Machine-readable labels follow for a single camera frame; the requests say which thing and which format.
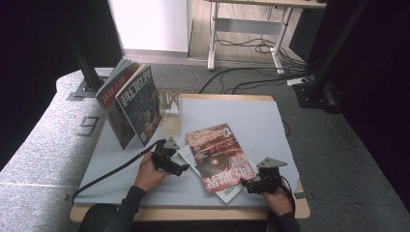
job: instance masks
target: sleeve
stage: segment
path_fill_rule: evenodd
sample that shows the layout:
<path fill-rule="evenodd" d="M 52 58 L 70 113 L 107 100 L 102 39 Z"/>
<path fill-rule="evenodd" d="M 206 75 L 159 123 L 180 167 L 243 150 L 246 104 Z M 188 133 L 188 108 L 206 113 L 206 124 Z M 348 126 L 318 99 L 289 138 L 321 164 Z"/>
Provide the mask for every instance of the sleeve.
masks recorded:
<path fill-rule="evenodd" d="M 272 211 L 268 213 L 268 230 L 281 232 L 299 232 L 301 228 L 295 219 L 295 213 L 287 213 L 281 217 L 276 216 Z"/>
<path fill-rule="evenodd" d="M 132 186 L 123 199 L 117 214 L 109 221 L 104 232 L 121 232 L 129 231 L 132 227 L 132 220 L 139 211 L 139 203 L 145 196 L 146 192 L 139 188 Z"/>

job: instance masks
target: black pole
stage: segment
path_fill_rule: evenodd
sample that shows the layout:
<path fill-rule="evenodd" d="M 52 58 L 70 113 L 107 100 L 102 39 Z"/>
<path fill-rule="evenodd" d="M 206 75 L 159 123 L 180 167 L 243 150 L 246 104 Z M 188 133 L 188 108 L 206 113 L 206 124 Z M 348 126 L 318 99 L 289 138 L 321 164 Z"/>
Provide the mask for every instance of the black pole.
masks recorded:
<path fill-rule="evenodd" d="M 361 0 L 353 10 L 348 21 L 346 22 L 343 31 L 335 41 L 329 54 L 324 58 L 323 64 L 314 75 L 314 81 L 311 86 L 295 86 L 294 90 L 299 101 L 300 107 L 308 108 L 326 108 L 329 105 L 336 104 L 337 101 L 333 99 L 332 90 L 326 92 L 326 86 L 330 83 L 331 76 L 328 74 L 329 67 L 335 61 L 335 58 L 340 51 L 341 46 L 346 41 L 352 28 L 356 24 L 360 15 L 366 8 L 368 0 Z"/>
<path fill-rule="evenodd" d="M 64 35 L 66 36 L 75 61 L 80 67 L 82 74 L 84 75 L 83 83 L 81 83 L 78 87 L 77 91 L 75 92 L 75 96 L 95 97 L 97 91 L 103 85 L 103 81 L 100 79 L 96 70 L 90 67 L 87 60 L 85 59 L 82 49 L 78 43 L 78 40 L 76 39 L 73 28 L 70 25 L 68 19 L 64 17 L 63 21 L 65 25 L 65 27 L 63 28 Z"/>

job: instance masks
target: power strip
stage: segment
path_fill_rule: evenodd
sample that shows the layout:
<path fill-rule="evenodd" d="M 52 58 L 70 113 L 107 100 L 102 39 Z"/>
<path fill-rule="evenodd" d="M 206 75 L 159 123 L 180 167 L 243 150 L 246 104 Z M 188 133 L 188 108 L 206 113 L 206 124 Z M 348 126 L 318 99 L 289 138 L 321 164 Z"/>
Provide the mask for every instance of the power strip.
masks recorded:
<path fill-rule="evenodd" d="M 308 80 L 306 78 L 297 78 L 297 79 L 291 79 L 287 81 L 287 85 L 292 86 L 296 84 L 305 84 L 308 83 Z"/>

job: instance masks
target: white wall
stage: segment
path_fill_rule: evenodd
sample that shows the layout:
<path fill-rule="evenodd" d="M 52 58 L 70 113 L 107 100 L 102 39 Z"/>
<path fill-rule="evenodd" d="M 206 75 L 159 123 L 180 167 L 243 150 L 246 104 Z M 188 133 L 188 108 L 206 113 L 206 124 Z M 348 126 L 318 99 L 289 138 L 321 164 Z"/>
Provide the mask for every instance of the white wall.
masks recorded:
<path fill-rule="evenodd" d="M 187 0 L 109 0 L 123 49 L 188 52 Z"/>

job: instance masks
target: book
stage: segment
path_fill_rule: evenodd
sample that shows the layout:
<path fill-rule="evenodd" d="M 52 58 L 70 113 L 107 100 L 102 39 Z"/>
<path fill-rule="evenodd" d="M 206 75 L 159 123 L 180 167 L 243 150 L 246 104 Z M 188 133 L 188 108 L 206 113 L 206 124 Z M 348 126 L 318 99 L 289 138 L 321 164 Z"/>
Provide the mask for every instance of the book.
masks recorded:
<path fill-rule="evenodd" d="M 186 135 L 202 182 L 216 192 L 256 177 L 250 161 L 231 128 L 221 124 Z"/>
<path fill-rule="evenodd" d="M 160 97 L 151 66 L 142 64 L 115 98 L 145 147 L 161 121 Z"/>
<path fill-rule="evenodd" d="M 201 178 L 201 174 L 199 173 L 198 166 L 193 159 L 192 150 L 190 149 L 190 145 L 185 146 L 184 148 L 178 150 L 178 154 L 180 157 L 190 165 L 193 171 Z M 216 191 L 215 194 L 220 197 L 220 199 L 225 202 L 226 204 L 233 199 L 233 197 L 238 194 L 244 187 L 242 185 L 234 185 L 228 188 L 224 188 L 222 190 Z"/>
<path fill-rule="evenodd" d="M 96 99 L 104 111 L 105 118 L 123 149 L 135 136 L 135 132 L 119 103 L 115 100 L 115 95 L 139 67 L 140 65 L 134 61 L 121 59 L 96 95 Z"/>

